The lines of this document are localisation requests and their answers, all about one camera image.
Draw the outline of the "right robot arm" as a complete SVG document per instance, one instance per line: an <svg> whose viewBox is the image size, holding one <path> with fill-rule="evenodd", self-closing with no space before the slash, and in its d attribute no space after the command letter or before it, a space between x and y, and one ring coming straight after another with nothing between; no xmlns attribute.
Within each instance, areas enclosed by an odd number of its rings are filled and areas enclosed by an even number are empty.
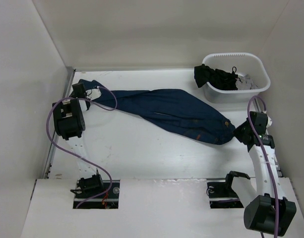
<svg viewBox="0 0 304 238"><path fill-rule="evenodd" d="M265 113L249 112L234 136L247 146L253 163L256 186L244 173L235 173L223 183L228 196L237 195L244 207L243 221L248 230L282 237L286 234L297 208L281 188L275 163L275 142L266 134L270 118Z"/></svg>

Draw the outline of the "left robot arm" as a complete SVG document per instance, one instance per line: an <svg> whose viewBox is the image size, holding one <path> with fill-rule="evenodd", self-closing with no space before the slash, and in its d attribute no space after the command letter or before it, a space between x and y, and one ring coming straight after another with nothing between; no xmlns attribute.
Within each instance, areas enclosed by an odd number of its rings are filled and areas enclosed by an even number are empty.
<svg viewBox="0 0 304 238"><path fill-rule="evenodd" d="M82 83L74 84L72 88L71 99L52 104L55 131L69 145L69 151L77 155L79 179L91 179L99 172L96 166L83 161L90 159L82 137L86 129L83 113L90 109L90 103L84 101L87 93Z"/></svg>

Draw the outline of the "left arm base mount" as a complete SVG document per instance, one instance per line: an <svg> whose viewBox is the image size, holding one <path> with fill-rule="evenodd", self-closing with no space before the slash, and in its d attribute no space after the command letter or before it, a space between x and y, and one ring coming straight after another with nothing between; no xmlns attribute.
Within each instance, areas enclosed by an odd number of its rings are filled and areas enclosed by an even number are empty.
<svg viewBox="0 0 304 238"><path fill-rule="evenodd" d="M100 174L90 178L81 178L74 194L74 209L118 209L120 195L120 180L103 180Z"/></svg>

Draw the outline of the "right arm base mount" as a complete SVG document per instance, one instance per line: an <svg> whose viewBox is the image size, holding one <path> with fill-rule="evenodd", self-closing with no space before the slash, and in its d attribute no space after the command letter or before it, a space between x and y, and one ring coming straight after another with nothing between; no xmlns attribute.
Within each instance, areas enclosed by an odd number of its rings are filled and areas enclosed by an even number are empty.
<svg viewBox="0 0 304 238"><path fill-rule="evenodd" d="M245 173L230 171L224 180L209 180L207 182L206 194L211 209L243 208L238 195L232 190L234 178L250 179L249 175Z"/></svg>

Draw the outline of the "dark blue denim trousers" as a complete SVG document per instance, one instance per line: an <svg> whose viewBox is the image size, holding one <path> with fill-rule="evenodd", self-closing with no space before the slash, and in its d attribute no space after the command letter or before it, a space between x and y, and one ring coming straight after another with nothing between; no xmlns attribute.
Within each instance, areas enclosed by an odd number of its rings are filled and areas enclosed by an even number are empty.
<svg viewBox="0 0 304 238"><path fill-rule="evenodd" d="M98 81L79 80L85 90L100 89L93 101L133 114L168 131L200 142L223 145L236 129L218 110L182 89L113 90Z"/></svg>

